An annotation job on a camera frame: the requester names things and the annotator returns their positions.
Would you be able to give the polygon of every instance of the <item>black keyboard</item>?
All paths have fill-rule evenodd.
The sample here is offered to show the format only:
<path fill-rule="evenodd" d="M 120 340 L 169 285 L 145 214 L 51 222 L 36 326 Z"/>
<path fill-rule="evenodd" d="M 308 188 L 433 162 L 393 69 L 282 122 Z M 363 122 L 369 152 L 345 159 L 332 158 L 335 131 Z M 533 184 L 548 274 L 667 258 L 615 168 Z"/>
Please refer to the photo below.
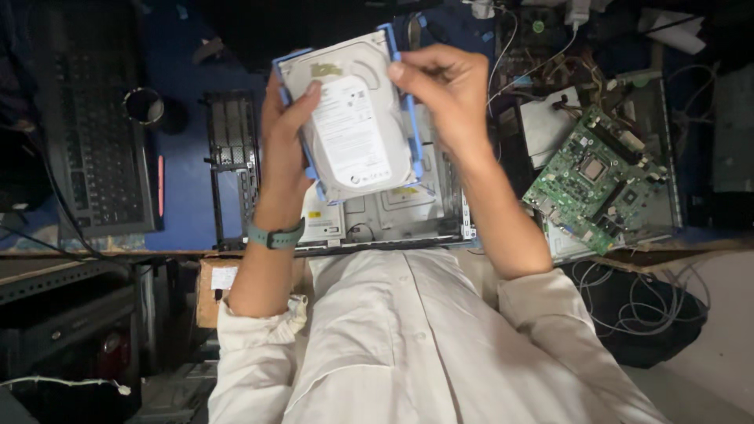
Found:
<path fill-rule="evenodd" d="M 128 2 L 42 2 L 32 44 L 42 126 L 58 185 L 84 236 L 157 228 L 145 131 L 124 95 L 139 87 Z M 72 229 L 61 227 L 64 237 Z"/>

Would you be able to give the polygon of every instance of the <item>green circuit board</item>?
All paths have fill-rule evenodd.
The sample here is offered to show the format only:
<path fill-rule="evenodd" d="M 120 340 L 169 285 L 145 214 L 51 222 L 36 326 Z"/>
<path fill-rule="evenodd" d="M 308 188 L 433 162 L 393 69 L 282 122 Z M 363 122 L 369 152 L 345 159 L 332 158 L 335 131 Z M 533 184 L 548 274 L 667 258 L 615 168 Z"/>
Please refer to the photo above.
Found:
<path fill-rule="evenodd" d="M 605 254 L 622 232 L 640 227 L 646 198 L 665 184 L 667 169 L 643 150 L 636 136 L 593 106 L 523 200 Z"/>

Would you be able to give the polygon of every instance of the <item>black cup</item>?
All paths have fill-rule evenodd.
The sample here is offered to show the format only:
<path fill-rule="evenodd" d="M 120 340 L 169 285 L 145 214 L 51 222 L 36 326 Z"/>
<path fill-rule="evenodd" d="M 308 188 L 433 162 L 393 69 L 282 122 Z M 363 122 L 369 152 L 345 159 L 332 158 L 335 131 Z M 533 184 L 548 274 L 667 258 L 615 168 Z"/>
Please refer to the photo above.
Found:
<path fill-rule="evenodd" d="M 131 120 L 169 135 L 182 133 L 189 123 L 189 113 L 181 103 L 151 88 L 129 91 L 123 99 L 123 107 Z"/>

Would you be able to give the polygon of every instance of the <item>watch strap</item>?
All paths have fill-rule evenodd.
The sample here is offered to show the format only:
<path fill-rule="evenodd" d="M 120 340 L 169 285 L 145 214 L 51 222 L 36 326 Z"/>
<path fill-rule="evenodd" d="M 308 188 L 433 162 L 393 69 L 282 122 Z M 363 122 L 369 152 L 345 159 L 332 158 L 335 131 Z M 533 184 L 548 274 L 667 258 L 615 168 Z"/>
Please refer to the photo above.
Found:
<path fill-rule="evenodd" d="M 294 247 L 299 243 L 301 236 L 304 235 L 305 221 L 301 218 L 299 223 L 289 229 L 276 229 L 266 231 L 257 228 L 254 223 L 249 224 L 249 242 L 254 242 L 266 246 L 268 249 L 286 249 Z"/>

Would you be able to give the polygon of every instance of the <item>person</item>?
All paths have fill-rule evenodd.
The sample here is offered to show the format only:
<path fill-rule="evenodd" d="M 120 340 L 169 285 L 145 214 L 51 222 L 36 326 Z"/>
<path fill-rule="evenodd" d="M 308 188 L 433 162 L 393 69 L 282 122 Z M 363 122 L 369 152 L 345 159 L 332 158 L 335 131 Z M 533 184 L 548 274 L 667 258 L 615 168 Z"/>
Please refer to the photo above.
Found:
<path fill-rule="evenodd" d="M 316 303 L 296 373 L 306 299 L 290 295 L 293 249 L 249 243 L 217 333 L 210 422 L 667 422 L 599 342 L 573 283 L 552 267 L 486 130 L 488 61 L 445 45 L 402 53 L 391 80 L 432 112 L 484 251 L 499 313 L 447 251 L 368 250 L 312 266 Z M 253 223 L 299 221 L 311 181 L 296 138 L 312 82 L 284 110 L 272 76 L 262 107 L 262 186 Z"/>

